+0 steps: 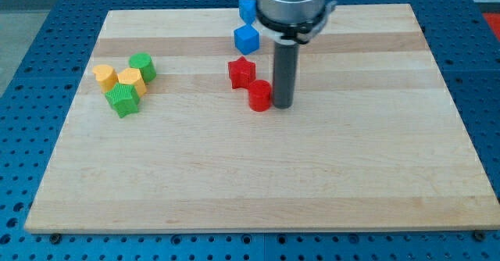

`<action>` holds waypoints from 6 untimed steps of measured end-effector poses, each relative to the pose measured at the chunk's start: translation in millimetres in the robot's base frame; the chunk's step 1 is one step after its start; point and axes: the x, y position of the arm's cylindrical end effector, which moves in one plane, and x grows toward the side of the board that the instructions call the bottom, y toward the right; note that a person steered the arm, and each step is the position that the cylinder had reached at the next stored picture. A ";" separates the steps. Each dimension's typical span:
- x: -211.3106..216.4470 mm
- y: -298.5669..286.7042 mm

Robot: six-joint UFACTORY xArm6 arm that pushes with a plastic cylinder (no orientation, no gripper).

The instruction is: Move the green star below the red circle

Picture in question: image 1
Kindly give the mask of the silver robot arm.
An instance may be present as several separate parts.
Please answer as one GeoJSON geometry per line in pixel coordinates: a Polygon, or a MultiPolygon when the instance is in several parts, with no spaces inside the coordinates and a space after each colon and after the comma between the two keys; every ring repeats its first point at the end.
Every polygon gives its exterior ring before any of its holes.
{"type": "Polygon", "coordinates": [[[329,0],[256,0],[256,18],[273,40],[272,102],[278,109],[292,106],[299,49],[327,25],[336,4],[329,0]]]}

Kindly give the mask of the blue block behind arm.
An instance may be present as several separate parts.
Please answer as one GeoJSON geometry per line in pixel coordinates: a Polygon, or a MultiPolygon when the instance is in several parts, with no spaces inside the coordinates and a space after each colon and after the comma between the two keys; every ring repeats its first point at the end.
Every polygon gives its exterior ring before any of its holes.
{"type": "Polygon", "coordinates": [[[256,18],[256,0],[238,0],[239,16],[249,25],[252,25],[256,18]]]}

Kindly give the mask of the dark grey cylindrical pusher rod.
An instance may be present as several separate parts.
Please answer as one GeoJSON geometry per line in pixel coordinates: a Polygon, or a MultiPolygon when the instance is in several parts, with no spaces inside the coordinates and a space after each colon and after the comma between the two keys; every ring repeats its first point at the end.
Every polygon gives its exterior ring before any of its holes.
{"type": "Polygon", "coordinates": [[[274,43],[273,54],[273,105],[278,109],[292,106],[298,62],[297,44],[274,43]]]}

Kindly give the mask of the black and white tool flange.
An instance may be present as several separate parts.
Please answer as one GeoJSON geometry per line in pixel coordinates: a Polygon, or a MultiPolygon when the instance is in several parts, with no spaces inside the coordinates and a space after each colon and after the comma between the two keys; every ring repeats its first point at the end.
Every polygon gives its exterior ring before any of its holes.
{"type": "Polygon", "coordinates": [[[256,0],[262,32],[283,45],[305,45],[326,26],[335,1],[256,0]]]}

